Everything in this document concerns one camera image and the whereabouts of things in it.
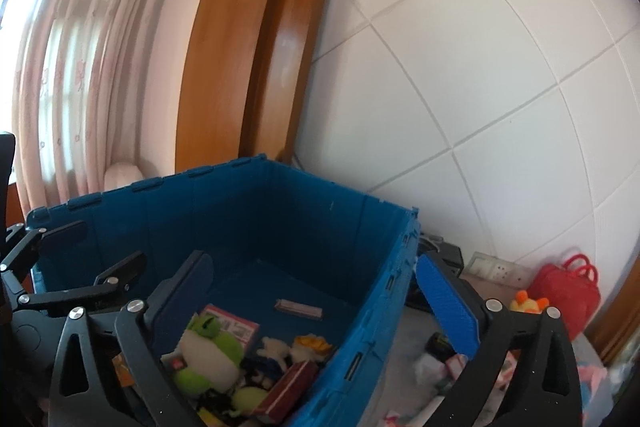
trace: bag handle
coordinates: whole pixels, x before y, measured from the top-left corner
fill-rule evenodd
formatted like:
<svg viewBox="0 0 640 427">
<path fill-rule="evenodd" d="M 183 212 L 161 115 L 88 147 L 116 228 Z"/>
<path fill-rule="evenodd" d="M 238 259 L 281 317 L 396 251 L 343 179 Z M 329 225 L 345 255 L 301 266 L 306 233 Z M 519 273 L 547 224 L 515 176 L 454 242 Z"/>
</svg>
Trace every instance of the bag handle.
<svg viewBox="0 0 640 427">
<path fill-rule="evenodd" d="M 574 261 L 578 261 L 578 259 L 585 261 L 586 265 L 580 266 L 575 270 L 569 270 L 569 266 L 571 266 L 571 264 Z M 562 263 L 562 267 L 565 270 L 573 273 L 576 277 L 586 277 L 589 280 L 591 280 L 590 274 L 593 274 L 593 283 L 598 284 L 598 269 L 593 264 L 591 264 L 591 261 L 589 260 L 589 258 L 582 252 L 577 253 L 574 256 L 571 256 L 564 263 Z"/>
</svg>

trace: metal screw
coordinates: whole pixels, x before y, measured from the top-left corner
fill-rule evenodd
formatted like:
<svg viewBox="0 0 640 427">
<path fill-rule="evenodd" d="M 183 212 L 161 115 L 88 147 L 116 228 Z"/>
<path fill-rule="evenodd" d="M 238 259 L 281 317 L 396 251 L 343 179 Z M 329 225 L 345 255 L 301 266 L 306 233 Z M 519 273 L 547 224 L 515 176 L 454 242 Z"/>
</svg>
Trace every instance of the metal screw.
<svg viewBox="0 0 640 427">
<path fill-rule="evenodd" d="M 141 299 L 133 299 L 129 304 L 127 304 L 127 311 L 131 313 L 136 313 L 136 312 L 139 312 L 144 307 L 145 307 L 145 301 Z"/>
<path fill-rule="evenodd" d="M 502 303 L 498 299 L 489 299 L 484 305 L 491 312 L 499 312 L 502 309 Z"/>
<path fill-rule="evenodd" d="M 84 308 L 82 306 L 76 306 L 69 312 L 69 318 L 76 320 L 84 315 Z"/>
<path fill-rule="evenodd" d="M 546 314 L 549 315 L 549 317 L 551 317 L 552 319 L 560 318 L 560 310 L 555 306 L 549 306 L 549 308 L 546 309 Z"/>
</svg>

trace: dark red book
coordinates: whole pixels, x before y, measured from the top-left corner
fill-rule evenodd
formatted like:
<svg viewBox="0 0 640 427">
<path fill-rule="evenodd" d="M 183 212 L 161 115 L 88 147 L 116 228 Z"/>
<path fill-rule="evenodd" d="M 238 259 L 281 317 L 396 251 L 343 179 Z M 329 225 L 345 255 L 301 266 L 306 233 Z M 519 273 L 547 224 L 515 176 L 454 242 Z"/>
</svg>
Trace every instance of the dark red book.
<svg viewBox="0 0 640 427">
<path fill-rule="evenodd" d="M 269 391 L 267 397 L 254 410 L 262 423 L 280 424 L 294 408 L 298 400 L 311 387 L 318 375 L 315 362 L 306 360 L 289 367 L 278 383 Z"/>
</svg>

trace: red handbag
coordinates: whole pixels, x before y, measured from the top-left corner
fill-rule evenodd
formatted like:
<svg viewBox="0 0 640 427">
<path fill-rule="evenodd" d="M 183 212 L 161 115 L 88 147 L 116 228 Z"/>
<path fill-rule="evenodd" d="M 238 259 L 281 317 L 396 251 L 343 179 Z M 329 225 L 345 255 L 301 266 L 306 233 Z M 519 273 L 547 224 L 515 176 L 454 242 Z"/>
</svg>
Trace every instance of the red handbag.
<svg viewBox="0 0 640 427">
<path fill-rule="evenodd" d="M 586 264 L 570 270 L 578 259 Z M 562 266 L 545 264 L 529 285 L 527 294 L 532 299 L 549 299 L 550 305 L 560 310 L 569 338 L 573 340 L 600 305 L 598 270 L 583 253 L 574 255 Z"/>
</svg>

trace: curtain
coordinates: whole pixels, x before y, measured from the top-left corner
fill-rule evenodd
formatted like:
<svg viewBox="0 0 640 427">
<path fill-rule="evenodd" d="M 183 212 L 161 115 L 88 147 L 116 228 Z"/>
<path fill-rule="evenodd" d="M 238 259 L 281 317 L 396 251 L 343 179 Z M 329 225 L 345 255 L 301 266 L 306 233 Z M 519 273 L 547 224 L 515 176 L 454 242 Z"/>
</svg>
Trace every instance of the curtain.
<svg viewBox="0 0 640 427">
<path fill-rule="evenodd" d="M 25 215 L 103 189 L 136 163 L 142 90 L 163 0 L 37 0 L 19 45 L 12 102 Z"/>
</svg>

